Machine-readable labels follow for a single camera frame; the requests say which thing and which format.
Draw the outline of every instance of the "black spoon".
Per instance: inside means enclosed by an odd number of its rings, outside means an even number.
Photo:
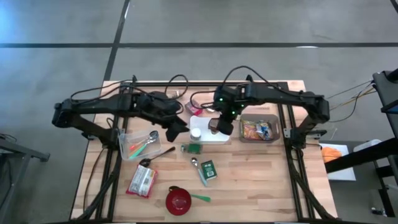
[[[139,164],[140,164],[141,166],[143,166],[143,167],[149,167],[151,160],[156,159],[156,158],[158,158],[159,156],[163,156],[164,154],[166,154],[166,153],[168,153],[168,152],[172,152],[172,151],[174,151],[174,150],[175,150],[175,147],[173,146],[173,147],[171,147],[170,149],[168,149],[168,150],[166,150],[166,151],[160,153],[159,155],[153,157],[152,159],[149,159],[149,158],[142,159],[142,160],[139,162]]]

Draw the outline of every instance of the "plastic bin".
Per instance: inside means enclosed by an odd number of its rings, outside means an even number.
[[[162,143],[160,138],[158,138],[155,142],[148,144],[138,156],[131,157],[130,147],[147,139],[151,131],[154,130],[148,129],[145,131],[136,131],[134,133],[119,135],[120,153],[125,161],[135,161],[147,158],[158,154],[162,150]]]

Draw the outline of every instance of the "spoon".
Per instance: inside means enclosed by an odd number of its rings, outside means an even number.
[[[179,187],[177,187],[177,186],[171,186],[171,187],[169,187],[169,192],[172,191],[172,190],[175,190],[175,189],[179,189]],[[211,202],[211,198],[210,198],[210,197],[201,196],[201,195],[194,195],[194,194],[191,194],[191,193],[190,193],[190,195],[191,195],[192,197],[198,198],[198,199],[200,199],[200,200],[204,200],[205,202]]]
[[[162,156],[162,155],[164,155],[164,154],[166,154],[166,153],[168,153],[168,152],[172,152],[172,151],[174,151],[174,150],[175,150],[175,147],[171,147],[170,149],[168,149],[168,150],[166,150],[166,151],[160,153],[159,155],[153,157],[152,159],[149,159],[149,158],[142,159],[142,160],[139,162],[139,164],[140,164],[141,166],[143,166],[143,167],[149,167],[151,160],[156,159],[156,158],[158,158],[159,156]]]
[[[191,163],[197,168],[198,173],[199,173],[199,176],[200,176],[201,182],[203,183],[203,185],[204,185],[205,187],[207,187],[207,181],[206,181],[206,179],[205,179],[205,176],[202,174],[202,172],[201,172],[201,170],[199,169],[199,166],[198,166],[198,159],[195,158],[195,157],[193,157],[193,158],[191,159]]]
[[[129,159],[133,159],[134,157],[138,156],[145,149],[145,147],[148,144],[156,142],[158,138],[159,138],[159,132],[151,131],[149,133],[149,137],[147,138],[147,141],[145,142],[145,144],[143,146],[141,146],[138,150],[132,151],[129,155]]]
[[[156,135],[159,136],[159,133],[158,133],[157,131],[151,131],[151,132],[149,133],[149,137],[148,137],[148,138],[145,138],[144,140],[139,141],[138,143],[132,145],[132,146],[130,147],[130,150],[133,150],[133,149],[136,148],[137,146],[141,145],[141,143],[143,143],[143,142],[145,142],[145,141],[148,141],[148,139],[150,139],[151,137],[157,138]]]

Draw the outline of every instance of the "bag of chips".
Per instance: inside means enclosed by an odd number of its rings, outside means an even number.
[[[135,194],[144,198],[149,198],[149,193],[155,182],[156,175],[156,170],[138,165],[129,188],[126,190],[126,194]]]

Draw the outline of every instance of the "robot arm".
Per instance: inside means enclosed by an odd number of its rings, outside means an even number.
[[[165,93],[120,93],[107,99],[66,99],[55,105],[52,124],[59,128],[77,128],[85,136],[93,135],[102,143],[111,142],[112,129],[104,129],[82,118],[81,114],[109,113],[123,118],[139,117],[159,124],[167,129],[167,140],[173,142],[179,133],[187,132],[186,122],[177,116],[181,109],[177,100],[169,99]]]
[[[221,112],[217,130],[230,135],[233,130],[231,124],[237,115],[251,105],[264,103],[281,103],[293,106],[302,106],[308,116],[302,124],[290,130],[290,142],[293,147],[304,148],[306,135],[317,125],[330,119],[329,102],[321,95],[308,92],[288,91],[274,88],[265,83],[245,83],[236,88],[226,85],[217,87],[213,97],[214,110]]]

